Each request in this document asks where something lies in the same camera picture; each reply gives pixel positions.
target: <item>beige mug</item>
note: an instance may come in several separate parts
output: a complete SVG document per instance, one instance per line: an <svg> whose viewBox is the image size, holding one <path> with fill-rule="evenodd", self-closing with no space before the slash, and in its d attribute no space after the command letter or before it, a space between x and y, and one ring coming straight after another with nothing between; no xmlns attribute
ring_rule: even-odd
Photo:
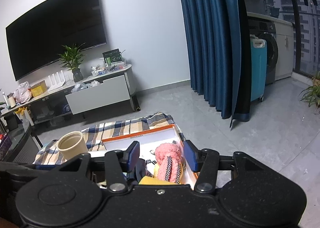
<svg viewBox="0 0 320 228"><path fill-rule="evenodd" d="M80 131L72 131L58 140L58 150L69 160L81 153L87 153L87 145Z"/></svg>

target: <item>tv stand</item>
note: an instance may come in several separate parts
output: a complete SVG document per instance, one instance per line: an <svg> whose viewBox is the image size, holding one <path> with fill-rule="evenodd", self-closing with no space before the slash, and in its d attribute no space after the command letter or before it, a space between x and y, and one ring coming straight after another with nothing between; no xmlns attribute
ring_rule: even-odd
<svg viewBox="0 0 320 228"><path fill-rule="evenodd" d="M127 64L125 68L100 76L89 76L83 79L83 83L98 81L101 84L95 87L71 93L75 86L74 81L67 81L63 86L32 98L29 102L14 107L10 110L2 110L5 116L17 111L19 107L28 107L33 116L32 125L59 118L70 114L83 113L95 108L129 100L133 111L139 111L140 106L135 95L136 84L133 78L132 66Z"/></svg>

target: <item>television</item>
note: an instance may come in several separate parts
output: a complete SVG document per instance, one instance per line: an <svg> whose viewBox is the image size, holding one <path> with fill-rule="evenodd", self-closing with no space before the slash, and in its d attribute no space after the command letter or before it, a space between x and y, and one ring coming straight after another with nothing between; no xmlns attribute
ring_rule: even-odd
<svg viewBox="0 0 320 228"><path fill-rule="evenodd" d="M16 81L56 62L62 45L106 43L99 0L46 0L8 25L6 34Z"/></svg>

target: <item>blue curtain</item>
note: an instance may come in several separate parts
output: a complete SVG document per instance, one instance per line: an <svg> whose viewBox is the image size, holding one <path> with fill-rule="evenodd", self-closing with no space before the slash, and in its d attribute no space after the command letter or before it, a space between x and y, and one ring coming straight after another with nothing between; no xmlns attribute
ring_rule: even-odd
<svg viewBox="0 0 320 228"><path fill-rule="evenodd" d="M231 122L250 118L251 49L242 1L181 0L191 87Z"/></svg>

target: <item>silver bolt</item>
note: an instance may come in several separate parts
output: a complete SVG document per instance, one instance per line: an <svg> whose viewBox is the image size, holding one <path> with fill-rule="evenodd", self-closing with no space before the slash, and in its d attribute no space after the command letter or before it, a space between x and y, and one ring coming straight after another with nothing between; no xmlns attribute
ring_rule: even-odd
<svg viewBox="0 0 320 228"><path fill-rule="evenodd" d="M197 189L201 192L207 192L212 189L212 185L210 185L209 183L201 183L197 185Z"/></svg>
<svg viewBox="0 0 320 228"><path fill-rule="evenodd" d="M164 193L165 193L165 190L163 190L163 189L157 190L158 195L163 195Z"/></svg>
<svg viewBox="0 0 320 228"><path fill-rule="evenodd" d="M109 189L113 192L120 192L125 189L125 185L122 183L114 183L109 186Z"/></svg>

